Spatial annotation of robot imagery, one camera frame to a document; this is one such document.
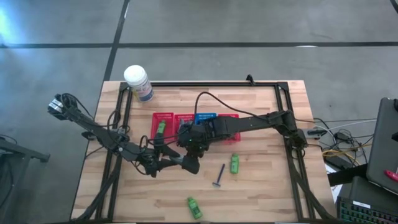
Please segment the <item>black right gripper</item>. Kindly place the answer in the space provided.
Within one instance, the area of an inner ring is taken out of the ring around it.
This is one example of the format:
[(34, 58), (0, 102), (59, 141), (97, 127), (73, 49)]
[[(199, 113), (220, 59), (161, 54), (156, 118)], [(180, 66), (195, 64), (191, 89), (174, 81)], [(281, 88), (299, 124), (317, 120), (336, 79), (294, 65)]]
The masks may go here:
[(205, 140), (204, 127), (194, 124), (193, 121), (180, 120), (177, 130), (177, 146), (186, 150), (187, 156), (169, 157), (169, 159), (183, 169), (198, 174), (200, 164), (197, 157), (203, 156), (208, 150), (208, 143)]

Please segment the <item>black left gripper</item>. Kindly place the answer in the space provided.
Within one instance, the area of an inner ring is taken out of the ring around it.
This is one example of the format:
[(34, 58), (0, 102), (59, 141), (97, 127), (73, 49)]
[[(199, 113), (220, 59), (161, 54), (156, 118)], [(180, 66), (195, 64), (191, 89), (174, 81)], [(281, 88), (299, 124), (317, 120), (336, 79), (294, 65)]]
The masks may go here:
[(156, 135), (154, 138), (154, 150), (146, 149), (136, 158), (136, 161), (144, 167), (145, 175), (155, 178), (157, 173), (164, 168), (163, 160), (160, 159), (161, 154), (169, 157), (180, 157), (177, 151), (174, 151), (168, 145), (164, 145), (164, 143), (163, 135)]

